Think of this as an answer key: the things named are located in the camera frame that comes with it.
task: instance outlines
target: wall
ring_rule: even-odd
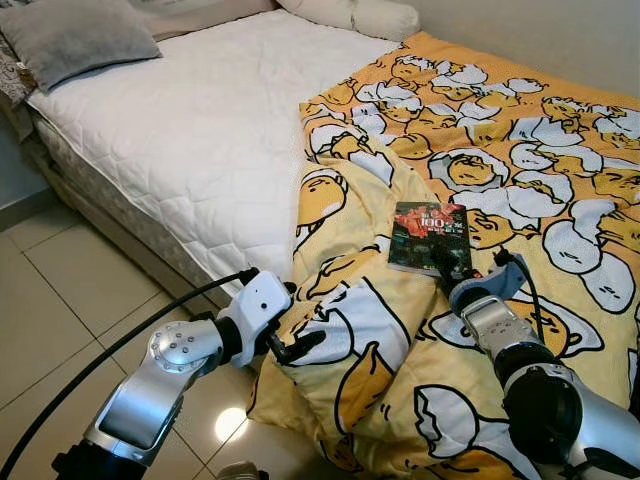
[[[47,183],[20,158],[20,148],[0,114],[0,210],[47,188]]]
[[[584,85],[640,96],[640,0],[401,0],[426,32]]]

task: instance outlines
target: black cable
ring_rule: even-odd
[[[518,268],[524,275],[524,278],[527,279],[529,288],[531,288],[531,296],[533,297],[533,311],[536,320],[536,330],[538,333],[538,338],[540,338],[540,341],[544,343],[544,331],[542,329],[542,312],[540,311],[540,301],[538,300],[538,292],[536,291],[536,286],[533,283],[533,279],[531,278],[531,274],[529,273],[529,269],[527,268],[527,266],[515,256],[511,257],[511,261],[518,266]]]
[[[179,307],[183,303],[191,300],[198,295],[205,293],[212,288],[219,287],[225,283],[232,282],[233,280],[240,280],[243,284],[248,283],[253,277],[258,273],[258,269],[251,268],[249,270],[243,270],[242,272],[234,273],[233,275],[228,275],[226,277],[221,278],[220,280],[214,280],[213,282],[209,282],[202,287],[196,288],[195,290],[181,296],[180,298],[174,300],[170,304],[158,310],[156,313],[151,315],[148,319],[142,322],[140,325],[135,327],[125,336],[120,338],[117,342],[107,348],[104,352],[98,355],[89,365],[87,365],[80,373],[78,373],[73,380],[71,380],[67,385],[56,395],[56,397],[49,402],[49,404],[40,412],[40,415],[33,421],[33,423],[29,426],[29,428],[24,432],[16,446],[13,447],[11,454],[7,458],[7,461],[2,466],[2,470],[0,470],[0,480],[7,480],[9,478],[9,474],[13,467],[15,467],[20,455],[27,447],[33,436],[36,434],[38,429],[42,426],[42,424],[49,418],[49,416],[55,411],[56,408],[75,390],[75,388],[85,379],[87,378],[96,368],[102,364],[107,358],[117,352],[122,346],[126,345],[129,341],[131,341],[136,335],[145,330],[149,325],[153,324],[160,318],[164,317],[167,313]]]

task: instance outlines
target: gray pillow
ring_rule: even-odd
[[[38,86],[160,55],[126,0],[42,0],[0,11],[0,30]]]

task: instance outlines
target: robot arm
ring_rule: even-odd
[[[172,322],[149,339],[138,369],[113,392],[79,445],[53,462],[59,479],[142,478],[175,421],[184,392],[218,365],[241,368],[256,345],[271,345],[279,360],[304,354],[318,336],[294,350],[275,335],[278,318],[290,307],[286,286],[270,272],[257,274],[228,308],[190,322]]]
[[[504,303],[522,276],[509,261],[459,283],[449,296],[493,363],[513,444],[536,463],[560,466],[563,478],[640,478],[640,423],[589,390]]]

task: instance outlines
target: yellow blanket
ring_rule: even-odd
[[[640,108],[416,34],[301,105],[309,163],[288,343],[250,405],[341,468],[398,478],[539,478],[509,438],[488,358],[434,279],[388,268],[397,201],[467,206],[474,267],[521,253],[511,308],[609,400],[629,406],[638,354]]]

